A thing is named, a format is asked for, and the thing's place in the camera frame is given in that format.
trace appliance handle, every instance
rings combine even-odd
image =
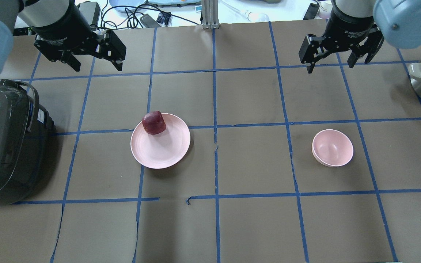
[[[33,97],[33,99],[34,99],[34,108],[33,108],[33,111],[32,111],[32,118],[31,118],[31,120],[30,120],[30,124],[29,124],[29,126],[27,127],[27,131],[29,132],[29,133],[31,133],[32,132],[32,125],[35,123],[35,121],[37,120],[37,116],[38,116],[38,109],[40,108],[40,99],[39,99],[39,96],[38,96],[38,91],[32,86],[32,85],[30,85],[29,83],[27,83],[27,82],[23,82],[23,81],[14,81],[15,83],[17,83],[18,85],[23,85],[23,86],[26,86],[26,87],[28,87],[29,88],[29,90],[31,90],[32,91],[32,93],[34,94],[34,97]]]

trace beet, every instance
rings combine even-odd
[[[151,135],[159,134],[167,128],[162,117],[162,112],[158,110],[147,113],[142,118],[142,126],[145,132]]]

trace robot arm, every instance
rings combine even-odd
[[[369,63],[386,41],[398,48],[421,45],[421,0],[332,0],[331,18],[321,37],[306,35],[299,58],[308,73],[316,62],[336,52],[351,50],[353,67],[368,54]]]
[[[80,70],[74,55],[92,55],[122,70],[126,46],[113,30],[93,32],[74,0],[0,0],[0,73],[12,45],[17,14],[35,33],[35,47],[55,62]]]

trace appliance lid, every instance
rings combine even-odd
[[[16,160],[29,115],[27,93],[10,80],[0,80],[0,164]]]

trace pink plate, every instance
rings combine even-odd
[[[318,162],[329,167],[346,165],[354,155],[349,137],[338,130],[322,130],[317,133],[311,151]]]
[[[132,155],[148,168],[162,169],[179,162],[191,141],[189,128],[182,119],[170,113],[162,113],[162,116],[167,125],[162,133],[150,135],[140,122],[131,136]]]

